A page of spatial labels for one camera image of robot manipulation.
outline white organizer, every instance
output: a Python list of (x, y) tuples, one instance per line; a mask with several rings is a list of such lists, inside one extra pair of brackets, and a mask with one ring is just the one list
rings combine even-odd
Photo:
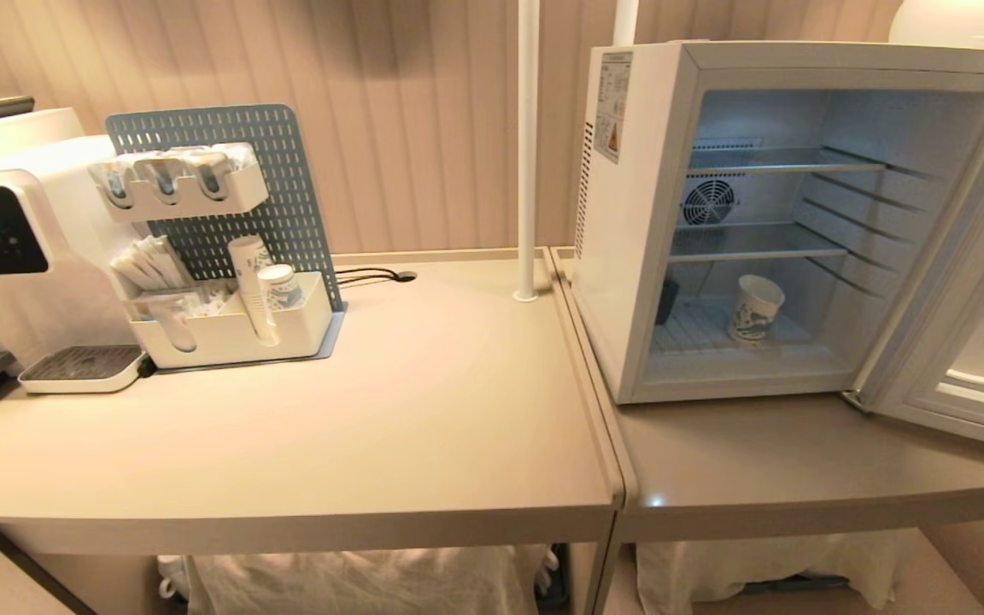
[(229, 195), (222, 200), (212, 200), (200, 190), (196, 178), (176, 178), (176, 192), (179, 199), (173, 205), (161, 202), (152, 184), (141, 179), (126, 183), (126, 190), (132, 194), (132, 206), (122, 208), (114, 205), (105, 195), (101, 186), (95, 186), (101, 195), (105, 209), (117, 222), (147, 222), (172, 218), (195, 218), (200, 215), (245, 214), (268, 198), (268, 187), (261, 172), (261, 164), (248, 167), (226, 175)]
[(133, 320), (132, 330), (161, 369), (312, 357), (325, 340), (332, 311), (320, 272), (296, 273), (296, 279), (306, 301), (290, 310), (272, 311), (278, 334), (274, 346), (259, 342), (241, 296), (232, 297), (219, 315), (184, 319), (196, 340), (196, 349), (188, 353), (175, 348), (153, 320)]

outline beige table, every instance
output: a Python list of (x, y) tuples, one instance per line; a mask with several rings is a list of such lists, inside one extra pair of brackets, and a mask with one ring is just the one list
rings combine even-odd
[(0, 529), (59, 554), (586, 542), (586, 581), (622, 485), (540, 254), (534, 303), (511, 250), (340, 258), (419, 277), (345, 287), (329, 359), (8, 389)]
[[(621, 545), (629, 542), (858, 532), (984, 518), (983, 443), (866, 416), (839, 395), (613, 404), (571, 302), (571, 249), (555, 249), (554, 255), (622, 462), (625, 507), (614, 525), (610, 561), (624, 559)], [(606, 568), (607, 577), (612, 568), (617, 566)]]

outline white bag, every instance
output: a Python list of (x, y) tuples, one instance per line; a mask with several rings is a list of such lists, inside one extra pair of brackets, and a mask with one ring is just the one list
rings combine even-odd
[(745, 541), (641, 542), (636, 588), (647, 615), (692, 615), (691, 603), (737, 595), (746, 583), (801, 572), (840, 575), (874, 608), (893, 600), (917, 530), (753, 538)]
[(189, 615), (536, 615), (547, 545), (189, 556)]

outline cable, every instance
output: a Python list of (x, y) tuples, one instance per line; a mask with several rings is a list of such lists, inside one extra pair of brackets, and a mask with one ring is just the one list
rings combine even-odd
[(358, 272), (375, 272), (370, 273), (366, 276), (355, 276), (354, 278), (337, 278), (338, 285), (359, 283), (363, 280), (393, 280), (395, 283), (405, 284), (411, 283), (414, 279), (417, 279), (415, 272), (395, 272), (393, 269), (386, 269), (383, 267), (356, 267), (355, 269), (344, 269), (342, 272), (337, 272), (337, 276), (345, 275), (345, 273), (358, 273)]

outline dark object in fridge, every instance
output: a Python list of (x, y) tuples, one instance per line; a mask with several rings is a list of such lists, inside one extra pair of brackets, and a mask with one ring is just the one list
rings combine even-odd
[(678, 296), (678, 283), (671, 278), (663, 278), (663, 290), (659, 292), (659, 311), (655, 313), (655, 324), (661, 325), (671, 317)]

